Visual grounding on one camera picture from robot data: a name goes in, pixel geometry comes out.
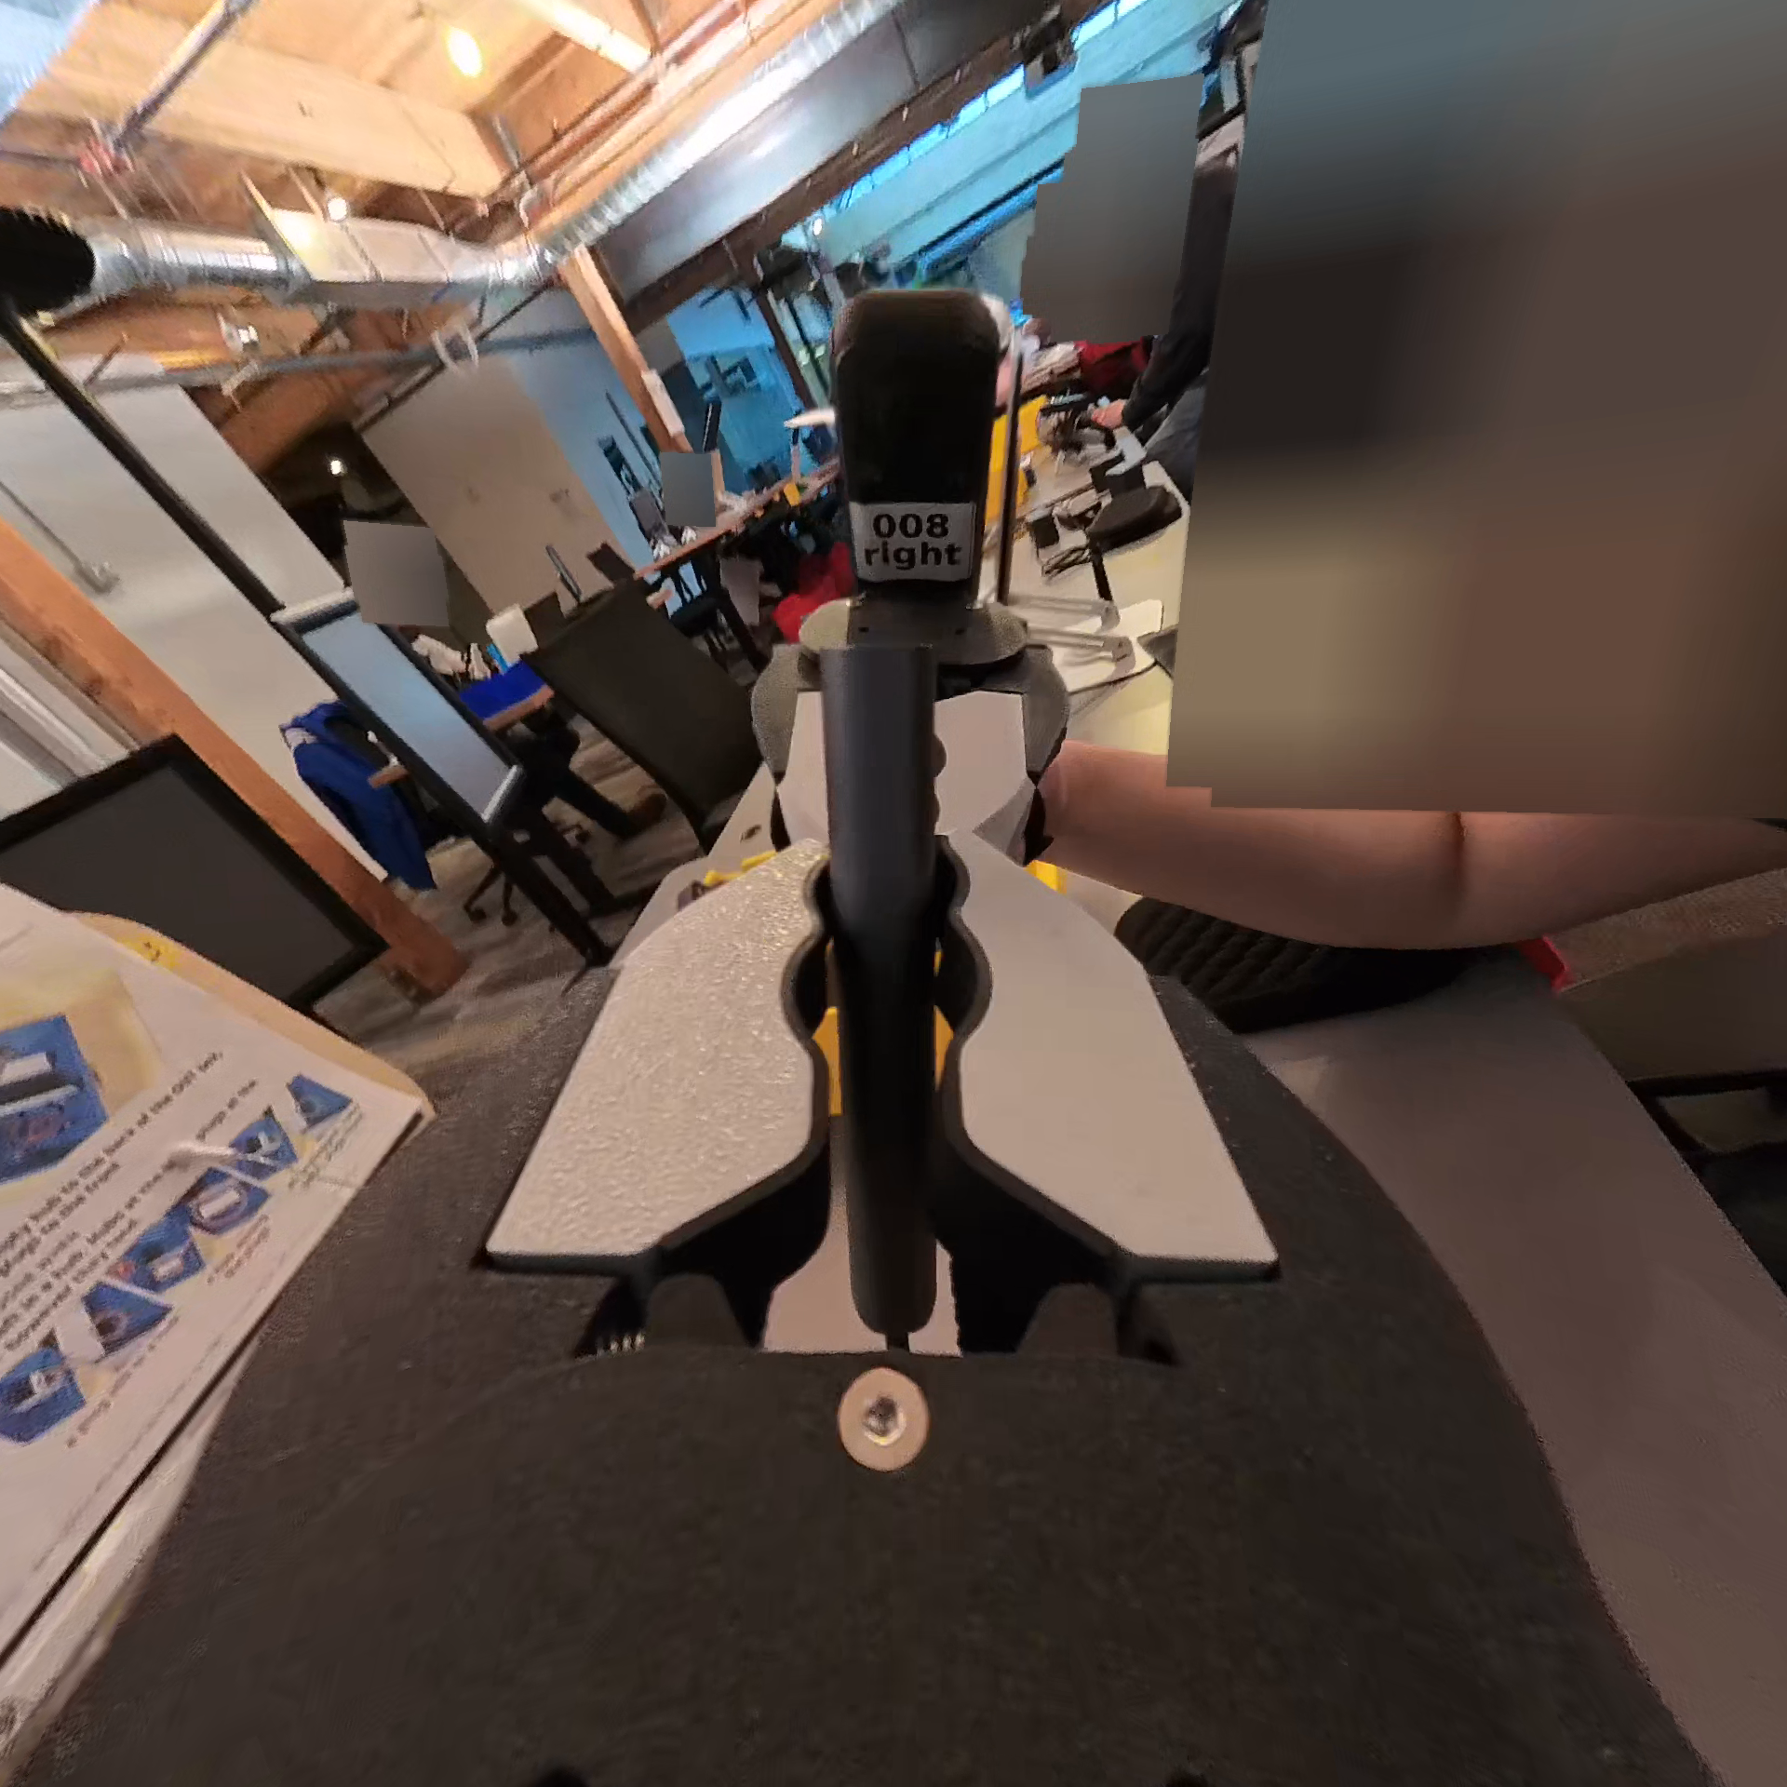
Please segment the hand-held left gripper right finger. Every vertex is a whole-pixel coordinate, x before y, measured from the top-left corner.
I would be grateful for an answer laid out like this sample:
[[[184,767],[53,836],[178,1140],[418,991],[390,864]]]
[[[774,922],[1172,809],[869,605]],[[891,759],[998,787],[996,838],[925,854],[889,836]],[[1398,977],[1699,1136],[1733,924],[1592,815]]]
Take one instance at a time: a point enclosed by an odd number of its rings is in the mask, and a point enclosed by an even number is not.
[[[947,838],[933,1217],[964,1354],[1014,1352],[1048,1294],[1121,1312],[1157,1284],[1279,1270],[1149,975],[978,838]]]

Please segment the black partition panel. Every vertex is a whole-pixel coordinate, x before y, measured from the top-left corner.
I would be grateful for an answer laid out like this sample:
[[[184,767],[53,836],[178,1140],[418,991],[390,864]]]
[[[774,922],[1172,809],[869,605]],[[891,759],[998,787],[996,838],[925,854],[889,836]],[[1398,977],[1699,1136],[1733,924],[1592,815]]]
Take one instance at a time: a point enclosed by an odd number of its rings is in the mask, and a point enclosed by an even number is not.
[[[1,823],[1,882],[130,922],[303,1015],[384,939],[182,739],[160,739]]]

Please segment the person's right forearm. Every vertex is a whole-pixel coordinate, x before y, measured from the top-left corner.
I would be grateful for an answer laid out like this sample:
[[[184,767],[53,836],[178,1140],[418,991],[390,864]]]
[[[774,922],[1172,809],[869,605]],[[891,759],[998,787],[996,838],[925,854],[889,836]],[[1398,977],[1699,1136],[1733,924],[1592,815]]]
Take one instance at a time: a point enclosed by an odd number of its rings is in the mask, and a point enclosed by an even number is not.
[[[1162,757],[1077,741],[1040,801],[1061,870],[1331,947],[1513,945],[1785,864],[1783,829],[1743,819],[1220,809]]]

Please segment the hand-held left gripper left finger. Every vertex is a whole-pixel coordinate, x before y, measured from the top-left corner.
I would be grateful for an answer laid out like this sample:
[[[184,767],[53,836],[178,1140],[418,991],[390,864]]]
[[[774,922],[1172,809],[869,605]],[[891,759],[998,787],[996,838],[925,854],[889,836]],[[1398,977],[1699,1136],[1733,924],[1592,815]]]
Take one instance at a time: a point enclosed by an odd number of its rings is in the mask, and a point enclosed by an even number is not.
[[[614,971],[483,1243],[493,1268],[717,1284],[750,1346],[830,1221],[820,882],[792,844],[705,892]]]

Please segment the black wrist rest pad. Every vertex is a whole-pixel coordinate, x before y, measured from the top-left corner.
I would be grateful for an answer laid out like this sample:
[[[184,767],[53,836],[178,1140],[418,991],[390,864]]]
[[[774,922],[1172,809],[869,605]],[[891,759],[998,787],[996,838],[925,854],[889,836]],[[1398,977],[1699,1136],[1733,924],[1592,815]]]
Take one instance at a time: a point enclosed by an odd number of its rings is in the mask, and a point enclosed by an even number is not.
[[[1313,945],[1139,900],[1115,941],[1153,979],[1182,987],[1234,1035],[1396,1009],[1446,989],[1481,951]]]

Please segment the blue jacket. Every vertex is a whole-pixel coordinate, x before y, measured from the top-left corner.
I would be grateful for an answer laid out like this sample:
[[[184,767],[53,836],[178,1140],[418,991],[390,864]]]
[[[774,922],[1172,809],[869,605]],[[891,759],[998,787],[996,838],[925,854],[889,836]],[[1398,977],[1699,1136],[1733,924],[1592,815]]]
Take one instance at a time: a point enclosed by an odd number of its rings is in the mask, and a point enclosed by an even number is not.
[[[425,831],[408,801],[372,779],[382,749],[340,704],[318,704],[279,727],[301,783],[390,882],[435,892]]]

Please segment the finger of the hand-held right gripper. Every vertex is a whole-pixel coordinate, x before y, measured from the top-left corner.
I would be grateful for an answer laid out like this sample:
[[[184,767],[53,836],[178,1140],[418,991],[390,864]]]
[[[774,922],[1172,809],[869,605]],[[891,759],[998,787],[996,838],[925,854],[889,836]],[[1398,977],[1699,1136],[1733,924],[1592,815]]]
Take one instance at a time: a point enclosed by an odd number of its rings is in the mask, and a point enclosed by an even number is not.
[[[1026,858],[1036,781],[1022,702],[939,702],[933,739],[941,751],[933,777],[935,834],[972,834],[1010,860]]]
[[[776,811],[790,844],[830,842],[826,773],[824,698],[802,690],[794,698],[786,771],[776,783]]]

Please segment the grey slim usb hub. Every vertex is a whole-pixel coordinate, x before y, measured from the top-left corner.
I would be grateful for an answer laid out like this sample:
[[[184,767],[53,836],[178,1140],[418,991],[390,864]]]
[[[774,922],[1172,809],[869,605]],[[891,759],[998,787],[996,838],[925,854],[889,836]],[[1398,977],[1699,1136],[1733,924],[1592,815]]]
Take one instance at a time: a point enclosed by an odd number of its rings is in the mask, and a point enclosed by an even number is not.
[[[933,656],[836,648],[820,682],[849,1288],[905,1350],[937,1298]]]

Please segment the wooden post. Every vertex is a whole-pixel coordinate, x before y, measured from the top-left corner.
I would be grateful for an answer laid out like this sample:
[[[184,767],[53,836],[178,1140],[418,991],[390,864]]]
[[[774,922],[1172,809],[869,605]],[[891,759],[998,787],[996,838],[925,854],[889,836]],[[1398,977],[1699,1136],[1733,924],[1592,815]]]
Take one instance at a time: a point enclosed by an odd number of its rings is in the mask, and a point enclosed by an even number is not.
[[[9,523],[1,615],[55,672],[134,743],[180,739],[344,900],[386,945],[386,971],[433,999],[465,975],[461,951],[400,900]]]

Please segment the black office chair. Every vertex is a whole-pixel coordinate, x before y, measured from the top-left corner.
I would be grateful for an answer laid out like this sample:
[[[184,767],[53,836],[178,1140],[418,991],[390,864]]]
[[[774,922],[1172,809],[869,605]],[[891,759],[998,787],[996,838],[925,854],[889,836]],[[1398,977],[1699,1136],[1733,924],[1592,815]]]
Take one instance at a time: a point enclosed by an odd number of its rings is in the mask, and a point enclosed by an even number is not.
[[[525,664],[641,769],[713,848],[762,765],[744,686],[641,589],[590,597]]]

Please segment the upright display board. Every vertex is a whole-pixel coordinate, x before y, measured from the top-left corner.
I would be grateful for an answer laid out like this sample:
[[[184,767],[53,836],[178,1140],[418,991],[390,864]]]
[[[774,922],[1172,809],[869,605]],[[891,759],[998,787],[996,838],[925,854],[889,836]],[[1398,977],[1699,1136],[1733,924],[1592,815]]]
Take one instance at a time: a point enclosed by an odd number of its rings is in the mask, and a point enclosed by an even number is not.
[[[271,626],[473,840],[509,832],[521,765],[410,646],[348,595],[283,609]]]

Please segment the yellow plastic bin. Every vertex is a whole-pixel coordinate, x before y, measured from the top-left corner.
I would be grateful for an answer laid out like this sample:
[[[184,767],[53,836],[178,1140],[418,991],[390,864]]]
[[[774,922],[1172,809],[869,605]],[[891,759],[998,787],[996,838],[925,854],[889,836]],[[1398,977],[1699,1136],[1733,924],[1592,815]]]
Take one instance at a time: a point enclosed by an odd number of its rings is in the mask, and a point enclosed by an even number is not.
[[[770,862],[776,856],[776,850],[764,850],[742,858],[736,868],[709,868],[703,872],[701,882],[695,884],[697,894],[705,896],[709,892],[719,890],[729,882],[736,882],[742,874]],[[1050,888],[1055,894],[1063,894],[1063,874],[1059,868],[1048,862],[1032,862],[1026,870],[1036,882]],[[935,1076],[941,1080],[945,1058],[948,1052],[948,1044],[952,1041],[952,1029],[945,1019],[943,1011],[933,1009],[933,1054],[935,1054]],[[816,1029],[816,1044],[826,1062],[830,1074],[830,1114],[832,1118],[843,1116],[845,1100],[843,1100],[843,1084],[840,1070],[840,1029],[838,1029],[838,1011],[836,1007],[828,1007],[818,1029]]]

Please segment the printed instruction sheet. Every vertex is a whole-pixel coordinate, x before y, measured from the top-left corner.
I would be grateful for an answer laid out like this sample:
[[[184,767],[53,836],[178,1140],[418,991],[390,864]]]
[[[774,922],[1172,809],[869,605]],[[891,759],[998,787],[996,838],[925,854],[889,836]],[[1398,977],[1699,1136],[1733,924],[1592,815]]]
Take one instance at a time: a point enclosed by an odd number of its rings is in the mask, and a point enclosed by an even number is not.
[[[237,993],[3,890],[3,1649],[431,1120],[406,1078]]]

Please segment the red bag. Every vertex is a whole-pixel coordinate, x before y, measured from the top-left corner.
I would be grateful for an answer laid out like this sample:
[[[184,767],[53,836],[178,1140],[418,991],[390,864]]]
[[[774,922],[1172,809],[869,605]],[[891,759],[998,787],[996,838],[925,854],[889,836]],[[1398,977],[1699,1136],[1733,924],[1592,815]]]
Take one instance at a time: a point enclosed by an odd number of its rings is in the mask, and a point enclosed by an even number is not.
[[[798,644],[806,622],[824,607],[847,601],[855,593],[853,551],[845,539],[836,539],[822,553],[802,555],[794,571],[792,593],[784,595],[772,613],[772,626],[786,644]]]

